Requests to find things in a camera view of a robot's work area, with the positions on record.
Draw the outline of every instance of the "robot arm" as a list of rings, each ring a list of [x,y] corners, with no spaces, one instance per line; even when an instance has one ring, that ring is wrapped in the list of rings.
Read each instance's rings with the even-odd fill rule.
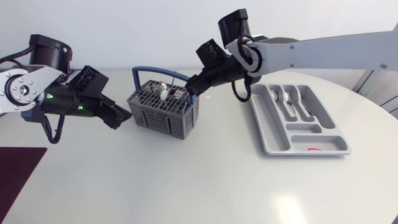
[[[304,41],[252,37],[245,9],[225,16],[218,25],[224,48],[232,54],[227,55],[214,40],[197,50],[205,67],[185,86],[192,95],[231,82],[238,99],[247,101],[250,84],[258,82],[261,75],[286,68],[398,70],[398,31]],[[236,94],[234,87],[234,81],[242,78],[248,91],[245,99]]]
[[[65,116],[101,118],[110,128],[118,128],[132,114],[101,94],[108,77],[90,66],[67,81],[71,48],[54,39],[31,35],[30,47],[0,58],[20,68],[0,71],[0,113],[21,112],[28,122],[41,123],[53,144],[58,143]],[[22,65],[15,58],[31,53],[30,64]],[[56,135],[45,114],[59,114]]]

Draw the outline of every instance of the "basket handle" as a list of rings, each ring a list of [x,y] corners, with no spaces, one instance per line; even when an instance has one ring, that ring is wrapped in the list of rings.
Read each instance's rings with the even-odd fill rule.
[[[190,77],[186,76],[186,75],[182,75],[181,73],[178,72],[173,72],[167,69],[163,69],[163,68],[156,68],[156,67],[147,67],[147,66],[136,66],[132,68],[132,77],[134,79],[134,84],[136,86],[136,90],[140,90],[141,89],[141,84],[139,82],[139,77],[138,77],[138,72],[155,72],[155,73],[161,73],[164,75],[169,75],[171,77],[174,78],[178,78],[182,81],[187,82],[188,79]],[[189,96],[191,104],[195,103],[196,97],[194,97],[193,95]]]

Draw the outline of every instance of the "tray compartment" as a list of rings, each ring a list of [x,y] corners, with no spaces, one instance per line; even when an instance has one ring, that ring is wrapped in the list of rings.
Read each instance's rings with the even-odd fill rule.
[[[252,85],[251,103],[260,133],[265,136],[265,139],[262,138],[264,147],[273,151],[290,149],[290,141],[279,118],[274,99],[264,85]]]
[[[330,116],[326,112],[326,109],[322,106],[321,102],[315,96],[310,87],[305,85],[299,85],[297,88],[300,90],[303,103],[314,113],[319,123],[327,129],[333,129],[336,127]]]
[[[276,99],[275,103],[278,106],[280,112],[282,112],[282,114],[285,116],[285,120],[291,122],[297,121],[296,115],[294,115],[294,113],[290,110],[288,104],[284,102],[285,96],[282,87],[279,85],[269,85],[268,88],[270,91],[272,90],[276,92],[278,99]]]
[[[292,104],[296,109],[296,113],[300,115],[301,120],[305,122],[315,121],[315,118],[313,116],[310,116],[304,106],[301,104],[301,95],[298,89],[293,85],[284,85],[283,87],[284,91],[289,92]]]
[[[286,124],[286,129],[290,133],[322,133],[317,124]]]
[[[292,144],[299,151],[346,151],[347,143],[340,136],[292,136]]]

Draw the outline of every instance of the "white wall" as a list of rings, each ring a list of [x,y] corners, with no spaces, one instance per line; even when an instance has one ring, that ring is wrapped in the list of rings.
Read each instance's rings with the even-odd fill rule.
[[[398,22],[397,0],[1,0],[0,57],[43,34],[72,47],[72,68],[201,68],[196,49],[211,38],[222,45],[217,22],[239,8],[248,10],[253,35],[298,40],[392,30]],[[310,73],[348,88],[361,74]]]

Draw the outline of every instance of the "cutlery basket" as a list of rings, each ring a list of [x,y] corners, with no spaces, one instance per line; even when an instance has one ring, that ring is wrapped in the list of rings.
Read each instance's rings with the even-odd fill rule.
[[[136,90],[127,99],[139,126],[185,139],[198,119],[199,97],[190,96],[182,86],[167,83],[167,86],[172,86],[175,92],[162,101],[157,90],[161,82],[149,80],[141,86],[138,76],[140,71],[161,73],[183,81],[187,81],[189,77],[161,68],[134,67],[132,74]]]

